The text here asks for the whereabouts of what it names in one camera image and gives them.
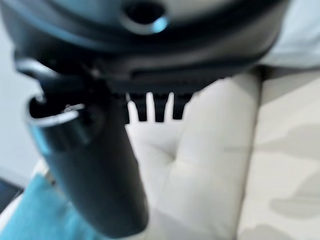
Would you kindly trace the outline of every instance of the teal fabric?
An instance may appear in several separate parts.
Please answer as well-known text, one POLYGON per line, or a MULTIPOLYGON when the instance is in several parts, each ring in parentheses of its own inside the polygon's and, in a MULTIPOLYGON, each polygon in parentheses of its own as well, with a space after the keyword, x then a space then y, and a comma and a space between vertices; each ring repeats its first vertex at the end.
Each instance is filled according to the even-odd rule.
POLYGON ((37 175, 0 240, 107 240, 78 214, 75 208, 37 175))

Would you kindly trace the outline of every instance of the black plastic housing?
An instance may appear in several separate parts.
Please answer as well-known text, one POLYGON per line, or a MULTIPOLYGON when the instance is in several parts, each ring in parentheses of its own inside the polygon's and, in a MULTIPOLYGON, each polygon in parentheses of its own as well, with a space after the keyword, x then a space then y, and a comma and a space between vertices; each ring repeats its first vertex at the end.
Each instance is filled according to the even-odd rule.
POLYGON ((26 121, 59 186, 100 233, 143 231, 148 205, 119 106, 79 104, 61 113, 53 105, 32 99, 26 121))

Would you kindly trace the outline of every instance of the cushion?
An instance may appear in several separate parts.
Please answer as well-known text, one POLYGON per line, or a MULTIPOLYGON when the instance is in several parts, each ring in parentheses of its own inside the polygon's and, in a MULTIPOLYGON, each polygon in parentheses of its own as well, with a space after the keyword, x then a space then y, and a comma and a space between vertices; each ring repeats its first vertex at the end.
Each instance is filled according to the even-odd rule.
POLYGON ((36 175, 26 188, 0 239, 107 240, 42 175, 36 175))
POLYGON ((259 89, 251 73, 219 80, 193 98, 183 121, 167 111, 164 124, 153 122, 151 104, 148 123, 137 123, 130 103, 127 131, 150 207, 148 228, 130 240, 235 238, 259 89))
POLYGON ((320 71, 263 84, 238 240, 320 236, 320 71))
POLYGON ((315 68, 320 66, 320 1, 293 0, 282 33, 263 64, 315 68))

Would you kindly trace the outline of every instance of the white cushion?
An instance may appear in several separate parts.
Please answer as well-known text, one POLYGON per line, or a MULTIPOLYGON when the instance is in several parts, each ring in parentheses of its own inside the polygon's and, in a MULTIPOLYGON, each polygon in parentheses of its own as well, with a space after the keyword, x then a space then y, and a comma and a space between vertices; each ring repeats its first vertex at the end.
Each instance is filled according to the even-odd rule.
POLYGON ((319 9, 319 0, 290 1, 280 37, 262 63, 275 67, 319 67, 319 9))
POLYGON ((263 84, 238 240, 320 237, 320 71, 263 84))
POLYGON ((130 240, 235 238, 259 85, 251 74, 217 81, 193 98, 183 121, 167 111, 165 123, 154 123, 149 104, 149 122, 137 123, 130 104, 127 131, 150 206, 148 228, 130 240))

